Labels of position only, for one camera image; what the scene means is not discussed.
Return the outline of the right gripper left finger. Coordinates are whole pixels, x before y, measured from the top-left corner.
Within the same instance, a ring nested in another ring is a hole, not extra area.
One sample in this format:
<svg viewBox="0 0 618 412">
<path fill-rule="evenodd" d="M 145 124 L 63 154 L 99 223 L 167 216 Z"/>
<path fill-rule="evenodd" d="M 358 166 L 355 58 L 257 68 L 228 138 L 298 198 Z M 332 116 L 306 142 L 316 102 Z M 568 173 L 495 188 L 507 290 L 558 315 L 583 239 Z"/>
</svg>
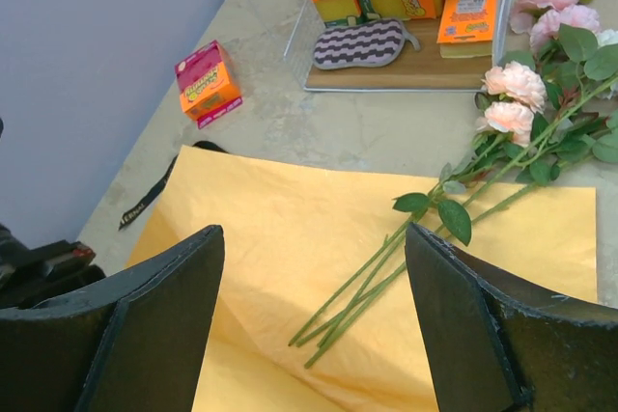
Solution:
<svg viewBox="0 0 618 412">
<path fill-rule="evenodd" d="M 188 411 L 225 260 L 208 226 L 32 308 L 1 307 L 5 411 Z"/>
</svg>

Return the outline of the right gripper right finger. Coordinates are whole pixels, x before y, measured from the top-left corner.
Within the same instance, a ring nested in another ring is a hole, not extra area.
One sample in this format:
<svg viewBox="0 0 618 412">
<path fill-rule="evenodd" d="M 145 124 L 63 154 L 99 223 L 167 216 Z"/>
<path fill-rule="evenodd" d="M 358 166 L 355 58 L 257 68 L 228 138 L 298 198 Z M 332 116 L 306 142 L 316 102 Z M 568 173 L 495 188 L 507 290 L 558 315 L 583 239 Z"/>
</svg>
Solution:
<svg viewBox="0 0 618 412">
<path fill-rule="evenodd" d="M 405 253 L 439 410 L 616 410 L 615 309 L 536 285 L 416 224 Z"/>
</svg>

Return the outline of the black printed ribbon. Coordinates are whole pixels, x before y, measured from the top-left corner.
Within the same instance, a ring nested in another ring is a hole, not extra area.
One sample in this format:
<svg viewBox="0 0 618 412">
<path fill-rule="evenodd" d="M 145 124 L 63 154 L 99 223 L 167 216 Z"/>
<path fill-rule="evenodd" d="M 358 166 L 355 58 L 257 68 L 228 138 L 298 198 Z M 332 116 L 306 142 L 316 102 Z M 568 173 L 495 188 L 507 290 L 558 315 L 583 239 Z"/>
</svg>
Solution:
<svg viewBox="0 0 618 412">
<path fill-rule="evenodd" d="M 207 140 L 197 141 L 192 144 L 191 147 L 205 151 L 214 151 L 228 154 L 228 152 L 221 148 L 219 145 Z M 162 177 L 133 207 L 131 207 L 122 214 L 118 226 L 119 231 L 125 230 L 127 227 L 129 227 L 161 194 L 172 174 L 177 159 L 178 156 L 174 156 Z"/>
</svg>

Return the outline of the orange wrapping paper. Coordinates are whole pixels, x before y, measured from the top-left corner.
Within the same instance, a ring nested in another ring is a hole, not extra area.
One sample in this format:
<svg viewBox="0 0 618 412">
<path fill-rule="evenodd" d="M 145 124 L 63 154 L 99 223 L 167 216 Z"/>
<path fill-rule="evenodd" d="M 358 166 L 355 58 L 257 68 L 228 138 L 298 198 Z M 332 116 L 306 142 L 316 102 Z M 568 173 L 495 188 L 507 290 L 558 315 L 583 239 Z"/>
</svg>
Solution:
<svg viewBox="0 0 618 412">
<path fill-rule="evenodd" d="M 225 264 L 197 411 L 434 411 L 406 276 L 316 365 L 290 338 L 403 222 L 391 207 L 429 178 L 328 171 L 183 148 L 134 247 L 137 264 L 203 227 Z"/>
</svg>

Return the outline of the pink flower bouquet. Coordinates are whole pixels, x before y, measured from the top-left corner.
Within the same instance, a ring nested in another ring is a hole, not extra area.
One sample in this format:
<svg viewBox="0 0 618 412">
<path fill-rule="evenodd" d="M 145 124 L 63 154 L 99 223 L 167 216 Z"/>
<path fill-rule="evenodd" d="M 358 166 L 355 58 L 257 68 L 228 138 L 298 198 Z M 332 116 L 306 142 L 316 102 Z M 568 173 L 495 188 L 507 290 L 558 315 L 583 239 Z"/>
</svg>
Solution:
<svg viewBox="0 0 618 412">
<path fill-rule="evenodd" d="M 428 191 L 380 200 L 395 221 L 367 259 L 291 338 L 304 349 L 305 369 L 330 358 L 352 338 L 378 327 L 390 333 L 400 312 L 374 317 L 372 307 L 404 277 L 407 227 L 424 226 L 465 247 L 508 239 L 545 240 L 554 212 L 512 209 L 543 193 L 565 172 L 596 159 L 617 160 L 617 118 L 590 110 L 593 100 L 617 95 L 617 33 L 604 29 L 592 0 L 516 0 L 510 26 L 529 48 L 489 69 L 475 97 L 479 113 L 470 154 L 445 166 Z"/>
</svg>

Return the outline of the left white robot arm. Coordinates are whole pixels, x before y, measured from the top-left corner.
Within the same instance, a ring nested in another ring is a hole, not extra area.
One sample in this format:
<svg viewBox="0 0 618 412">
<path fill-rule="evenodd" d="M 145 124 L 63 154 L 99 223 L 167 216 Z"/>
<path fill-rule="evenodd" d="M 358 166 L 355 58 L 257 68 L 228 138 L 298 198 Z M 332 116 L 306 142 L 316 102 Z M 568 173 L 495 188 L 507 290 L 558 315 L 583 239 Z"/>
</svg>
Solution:
<svg viewBox="0 0 618 412">
<path fill-rule="evenodd" d="M 29 248 L 1 227 L 1 307 L 27 309 L 105 278 L 96 253 L 80 241 Z"/>
</svg>

